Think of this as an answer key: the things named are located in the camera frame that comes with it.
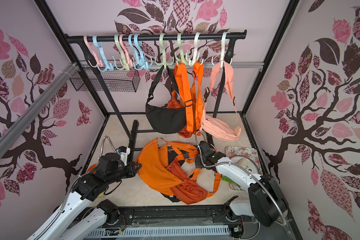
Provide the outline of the black fanny pack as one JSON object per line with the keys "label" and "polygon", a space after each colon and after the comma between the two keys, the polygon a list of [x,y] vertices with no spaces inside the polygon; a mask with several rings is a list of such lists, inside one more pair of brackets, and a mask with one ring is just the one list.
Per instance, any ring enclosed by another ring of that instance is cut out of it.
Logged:
{"label": "black fanny pack", "polygon": [[150,101],[154,99],[154,91],[160,82],[164,69],[168,72],[173,92],[178,90],[173,72],[168,67],[161,66],[149,89],[145,114],[153,130],[156,132],[161,134],[176,134],[186,126],[186,108],[170,109],[150,105]]}

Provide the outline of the pink fanny pack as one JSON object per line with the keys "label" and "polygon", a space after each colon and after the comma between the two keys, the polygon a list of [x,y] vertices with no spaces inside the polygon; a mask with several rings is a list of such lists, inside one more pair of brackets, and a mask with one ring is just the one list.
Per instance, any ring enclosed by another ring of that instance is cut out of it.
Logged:
{"label": "pink fanny pack", "polygon": [[[235,116],[239,123],[240,121],[236,108],[236,98],[234,96],[234,70],[232,66],[225,61],[223,61],[223,68],[225,71],[225,88],[233,103],[235,109]],[[203,100],[205,104],[203,106],[203,112],[202,112],[201,130],[204,130],[206,133],[217,138],[218,140],[233,142],[240,137],[242,132],[241,126],[238,125],[234,130],[232,130],[225,122],[210,117],[206,113],[207,99],[211,93],[211,89],[214,87],[220,69],[221,69],[220,64],[216,64],[213,66],[211,79],[210,79],[210,86],[206,88],[205,94],[203,96]]]}

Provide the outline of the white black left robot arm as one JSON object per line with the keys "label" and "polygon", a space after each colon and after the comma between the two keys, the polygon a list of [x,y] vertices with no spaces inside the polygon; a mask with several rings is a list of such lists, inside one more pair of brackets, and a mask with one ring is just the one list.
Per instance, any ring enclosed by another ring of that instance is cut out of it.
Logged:
{"label": "white black left robot arm", "polygon": [[61,206],[29,238],[31,240],[82,240],[103,224],[116,224],[120,219],[118,207],[109,200],[100,202],[85,218],[70,227],[77,216],[100,194],[108,191],[110,184],[133,178],[142,168],[134,161],[123,162],[128,155],[108,153],[98,164],[79,177],[67,192]]}

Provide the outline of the light orange fanny pack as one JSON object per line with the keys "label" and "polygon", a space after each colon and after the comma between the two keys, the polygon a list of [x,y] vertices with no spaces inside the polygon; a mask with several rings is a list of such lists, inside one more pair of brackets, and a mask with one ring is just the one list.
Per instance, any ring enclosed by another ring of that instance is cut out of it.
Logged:
{"label": "light orange fanny pack", "polygon": [[179,132],[184,138],[190,138],[201,128],[203,116],[202,82],[204,65],[196,62],[193,65],[193,84],[190,86],[188,72],[184,63],[175,66],[175,80],[178,84],[181,102],[175,100],[175,94],[168,102],[169,109],[184,108],[186,113],[186,125]]}

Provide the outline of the orange bag bottom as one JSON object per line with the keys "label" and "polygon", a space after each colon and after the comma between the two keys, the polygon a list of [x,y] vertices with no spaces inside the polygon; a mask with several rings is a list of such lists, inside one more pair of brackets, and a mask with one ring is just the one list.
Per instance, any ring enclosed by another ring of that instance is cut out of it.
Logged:
{"label": "orange bag bottom", "polygon": [[[185,162],[193,164],[197,155],[197,147],[193,145],[182,142],[168,142],[160,138],[153,139],[144,146],[136,159],[137,163],[142,164],[138,175],[151,189],[160,192],[174,203],[181,202],[174,196],[170,188],[179,185],[182,181],[171,174],[167,167],[174,160],[178,160],[181,168]],[[212,192],[207,191],[207,198],[217,192],[221,177],[221,174],[215,173],[214,188]]]}

